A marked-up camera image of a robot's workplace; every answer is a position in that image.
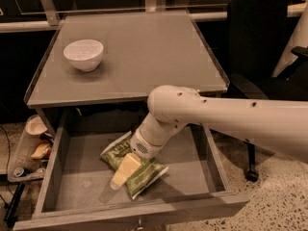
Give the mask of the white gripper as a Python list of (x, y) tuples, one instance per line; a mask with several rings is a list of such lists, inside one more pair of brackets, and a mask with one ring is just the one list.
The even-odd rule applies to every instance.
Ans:
[(141, 166), (141, 158), (150, 160), (154, 158), (162, 149), (161, 146), (152, 145), (141, 135), (141, 129), (138, 128), (130, 140), (131, 149), (134, 153), (128, 153), (123, 158), (116, 170), (115, 175), (110, 183), (113, 190), (119, 190), (126, 181)]

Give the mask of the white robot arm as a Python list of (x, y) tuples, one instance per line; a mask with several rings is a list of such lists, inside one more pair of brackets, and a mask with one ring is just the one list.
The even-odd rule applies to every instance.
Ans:
[(159, 86), (150, 92), (147, 106), (138, 129), (115, 141), (114, 190), (127, 184), (139, 193), (165, 173), (155, 157), (190, 123), (308, 161), (307, 92), (282, 79), (264, 84), (255, 99), (202, 97), (193, 89)]

